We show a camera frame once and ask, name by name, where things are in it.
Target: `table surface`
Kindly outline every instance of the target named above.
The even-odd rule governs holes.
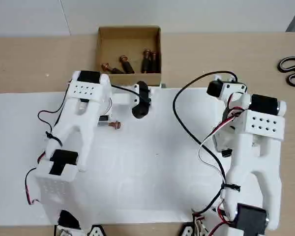
[[[282,145],[280,228],[269,236],[295,236],[295,88],[277,62],[295,56],[295,33],[162,34],[162,82],[179,88],[197,76],[230,70],[257,93],[288,105]],[[0,92],[64,91],[74,70],[94,70],[96,35],[0,38]],[[212,78],[195,86],[205,87]],[[181,224],[105,225],[107,235],[175,236]],[[53,235],[53,227],[0,227],[0,235]]]

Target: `black wire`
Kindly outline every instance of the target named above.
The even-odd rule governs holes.
[[[45,121],[44,119],[40,118],[40,114],[43,113],[43,112],[45,112],[45,113],[50,113],[50,114],[54,114],[54,113],[57,113],[58,111],[60,111],[60,109],[62,108],[62,106],[63,106],[63,104],[64,104],[65,97],[66,97],[66,95],[67,95],[67,93],[68,93],[68,89],[69,89],[69,85],[68,85],[68,87],[67,87],[67,89],[66,89],[66,91],[65,91],[65,93],[64,93],[64,96],[63,96],[63,100],[62,100],[62,102],[61,102],[61,105],[59,106],[59,108],[58,108],[57,110],[55,110],[55,111],[53,111],[53,112],[52,112],[52,111],[47,111],[47,110],[41,110],[41,111],[39,111],[38,114],[37,114],[37,118],[38,118],[40,121],[42,121],[42,122],[44,122],[45,124],[49,125],[50,133],[52,133],[52,131],[53,131],[53,128],[52,128],[51,124],[50,124],[49,122]]]
[[[29,193],[29,189],[28,189],[28,183],[27,183],[27,179],[28,179],[28,175],[30,172],[32,172],[33,170],[36,170],[36,167],[30,169],[24,179],[24,185],[25,185],[25,194],[26,194],[26,199],[28,201],[29,205],[32,205],[34,201],[37,201],[37,199],[34,199],[32,202],[30,201],[30,193]]]
[[[222,191],[222,188],[217,192],[217,194],[214,196],[214,198],[211,200],[211,202],[206,206],[206,208],[204,208],[203,210],[194,212],[193,215],[200,216],[203,213],[205,213],[207,210],[209,210],[213,206],[213,204],[215,203],[216,199],[218,199],[218,197],[220,196],[221,191]]]
[[[176,117],[176,119],[178,120],[178,122],[180,123],[180,125],[183,127],[183,129],[189,134],[189,136],[196,142],[198,143],[199,145],[201,145],[201,142],[196,138],[196,136],[194,136],[190,131],[189,129],[184,125],[184,123],[182,122],[182,120],[180,119],[180,117],[178,116],[177,114],[177,111],[176,111],[176,101],[177,101],[177,98],[178,96],[186,89],[188,88],[190,85],[192,85],[193,83],[197,82],[198,80],[206,77],[206,76],[209,76],[209,75],[214,75],[214,74],[223,74],[223,73],[226,73],[226,74],[231,74],[234,76],[235,78],[235,81],[238,82],[238,78],[237,78],[237,75],[234,74],[233,72],[231,71],[226,71],[226,70],[221,70],[221,71],[213,71],[213,72],[209,72],[207,74],[204,74],[202,76],[199,76],[198,78],[194,79],[193,81],[189,82],[188,84],[186,84],[181,90],[179,90],[179,92],[176,94],[176,96],[174,97],[174,100],[173,100],[173,112],[174,112],[174,115]],[[216,161],[216,163],[218,164],[220,170],[221,170],[221,173],[222,173],[222,176],[224,177],[224,179],[226,178],[225,177],[225,171],[224,171],[224,168],[220,162],[220,160],[217,158],[217,156],[210,150],[208,149],[205,145],[202,145],[202,147],[204,148],[204,150],[206,150],[213,158],[214,160]],[[221,189],[218,191],[218,193],[215,195],[215,197],[212,199],[212,201],[206,206],[206,208],[204,208],[203,210],[201,211],[198,211],[198,212],[195,212],[194,214],[196,215],[200,215],[200,214],[203,214],[204,212],[206,212],[207,210],[209,210],[211,208],[211,206],[214,204],[214,202],[216,201],[216,199],[220,196],[221,194]]]
[[[146,103],[149,103],[149,99],[146,100],[144,97],[142,97],[140,94],[138,94],[137,92],[133,91],[133,90],[130,90],[130,89],[127,89],[127,88],[123,88],[123,87],[119,87],[119,86],[116,86],[116,85],[112,85],[113,88],[116,88],[116,89],[120,89],[120,90],[124,90],[124,91],[127,91],[127,92],[130,92],[130,93],[133,93],[135,95],[137,95],[139,98],[141,98],[143,101],[145,101]]]

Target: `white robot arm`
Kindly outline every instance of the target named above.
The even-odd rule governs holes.
[[[279,170],[286,103],[272,97],[249,95],[246,91],[246,85],[231,79],[212,81],[207,89],[209,95],[224,102],[223,120],[237,112],[240,114],[213,137],[216,150],[224,157],[232,157],[227,184],[221,194],[225,212],[233,222],[228,236],[241,235],[242,231],[248,232],[247,235],[262,235],[265,228],[275,230],[279,225],[282,187]],[[238,202],[240,187],[249,174],[258,179],[262,209]]]
[[[89,206],[83,204],[83,192],[72,186],[81,172],[87,171],[89,153],[99,125],[120,128],[120,122],[113,121],[113,106],[131,107],[135,118],[143,118],[151,104],[150,89],[139,81],[128,87],[110,84],[107,74],[93,71],[76,71],[69,83],[64,105],[51,133],[46,155],[39,160],[35,177],[41,190],[40,202],[51,222],[57,222],[60,212],[66,209],[81,219],[81,228],[92,225],[88,215]],[[66,147],[66,140],[74,132],[80,133],[77,146]]]

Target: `white board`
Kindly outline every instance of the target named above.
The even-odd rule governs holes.
[[[173,114],[172,100],[177,91],[157,91],[152,110],[143,119],[132,118],[130,108],[113,107],[121,129],[98,129],[102,143],[100,147],[94,144],[97,148],[92,155],[97,165],[92,171],[101,177],[101,191],[91,206],[98,212],[94,224],[190,221],[191,208],[202,209],[217,193],[220,176],[198,160],[198,145]],[[56,223],[49,221],[41,204],[27,204],[24,177],[35,167],[46,145],[47,126],[37,119],[37,112],[56,110],[62,96],[61,92],[0,94],[1,226]],[[222,104],[208,96],[206,89],[191,88],[177,100],[177,112],[201,140],[219,121]],[[53,123],[57,115],[45,118]],[[214,150],[212,141],[207,146]],[[202,154],[214,163],[205,152]],[[227,170],[230,159],[218,156]],[[39,198],[33,175],[28,185],[31,197]],[[241,202],[260,206],[262,197],[253,176],[242,186],[241,194]],[[217,217],[211,219],[212,225],[217,222]]]

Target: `brown cardboard box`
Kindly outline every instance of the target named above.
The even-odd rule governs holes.
[[[107,62],[111,67],[122,71],[119,57],[126,55],[135,74],[110,74],[112,84],[132,85],[144,81],[149,86],[160,85],[161,73],[141,73],[145,49],[158,53],[158,67],[161,71],[160,31],[158,26],[100,27],[96,47],[96,70],[103,72],[101,64]]]

